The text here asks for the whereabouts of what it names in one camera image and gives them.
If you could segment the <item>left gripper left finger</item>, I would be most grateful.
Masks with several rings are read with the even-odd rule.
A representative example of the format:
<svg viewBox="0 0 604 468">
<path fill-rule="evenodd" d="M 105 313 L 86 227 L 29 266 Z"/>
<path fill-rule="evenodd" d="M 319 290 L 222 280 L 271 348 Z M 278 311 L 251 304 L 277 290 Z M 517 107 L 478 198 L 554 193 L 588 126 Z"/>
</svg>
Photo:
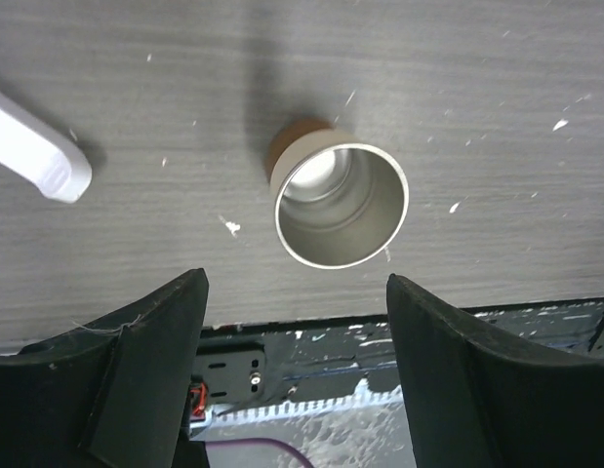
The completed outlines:
<svg viewBox="0 0 604 468">
<path fill-rule="evenodd" d="M 0 467 L 205 467 L 188 429 L 209 282 L 191 269 L 71 331 L 0 355 Z"/>
</svg>

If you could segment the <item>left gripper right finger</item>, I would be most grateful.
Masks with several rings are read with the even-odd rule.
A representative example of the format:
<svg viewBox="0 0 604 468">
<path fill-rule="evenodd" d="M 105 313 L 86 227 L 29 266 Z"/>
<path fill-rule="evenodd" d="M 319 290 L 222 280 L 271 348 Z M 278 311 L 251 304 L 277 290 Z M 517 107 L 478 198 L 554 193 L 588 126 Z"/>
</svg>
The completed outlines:
<svg viewBox="0 0 604 468">
<path fill-rule="evenodd" d="M 604 467 L 604 357 L 552 349 L 391 275 L 387 317 L 420 467 Z"/>
</svg>

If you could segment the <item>clear glass amber base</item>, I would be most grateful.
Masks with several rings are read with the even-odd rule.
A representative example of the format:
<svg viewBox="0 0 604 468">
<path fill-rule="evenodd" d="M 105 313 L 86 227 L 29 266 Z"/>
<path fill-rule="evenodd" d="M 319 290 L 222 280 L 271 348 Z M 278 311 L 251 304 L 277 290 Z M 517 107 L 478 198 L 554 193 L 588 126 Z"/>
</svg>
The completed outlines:
<svg viewBox="0 0 604 468">
<path fill-rule="evenodd" d="M 392 242 L 406 219 L 410 190 L 399 163 L 323 119 L 285 126 L 264 167 L 277 237 L 306 266 L 364 263 Z"/>
</svg>

